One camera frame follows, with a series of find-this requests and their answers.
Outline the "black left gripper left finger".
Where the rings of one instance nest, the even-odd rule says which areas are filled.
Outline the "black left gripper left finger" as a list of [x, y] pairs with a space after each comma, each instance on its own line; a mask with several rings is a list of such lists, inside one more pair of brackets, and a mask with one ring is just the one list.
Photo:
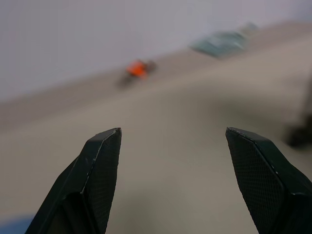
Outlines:
[[86, 141], [58, 176], [25, 234], [105, 234], [114, 198], [122, 131]]

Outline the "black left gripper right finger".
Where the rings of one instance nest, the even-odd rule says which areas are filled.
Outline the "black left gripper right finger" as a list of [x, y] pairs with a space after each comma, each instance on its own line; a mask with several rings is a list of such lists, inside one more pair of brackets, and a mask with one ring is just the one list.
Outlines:
[[259, 234], [312, 234], [312, 182], [269, 139], [228, 127], [238, 187]]

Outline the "dark blurred object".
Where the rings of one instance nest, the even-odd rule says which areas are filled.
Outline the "dark blurred object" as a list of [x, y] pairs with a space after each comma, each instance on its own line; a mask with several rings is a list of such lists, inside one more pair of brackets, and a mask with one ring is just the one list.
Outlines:
[[312, 73], [309, 77], [305, 102], [299, 117], [299, 124], [291, 128], [286, 138], [286, 144], [292, 148], [312, 145]]

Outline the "orange and black object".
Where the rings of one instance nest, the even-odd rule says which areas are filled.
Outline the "orange and black object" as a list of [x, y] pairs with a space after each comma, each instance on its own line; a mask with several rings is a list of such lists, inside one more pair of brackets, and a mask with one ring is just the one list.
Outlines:
[[126, 68], [125, 75], [117, 82], [117, 86], [125, 88], [131, 86], [136, 81], [146, 79], [157, 68], [157, 64], [152, 61], [136, 60]]

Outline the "teal green flat object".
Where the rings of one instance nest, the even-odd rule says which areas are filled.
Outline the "teal green flat object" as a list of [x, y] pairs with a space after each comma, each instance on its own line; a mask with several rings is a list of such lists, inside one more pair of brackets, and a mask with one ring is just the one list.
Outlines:
[[213, 58], [221, 58], [245, 51], [251, 37], [258, 31], [254, 23], [247, 23], [233, 31], [214, 32], [193, 42], [190, 48]]

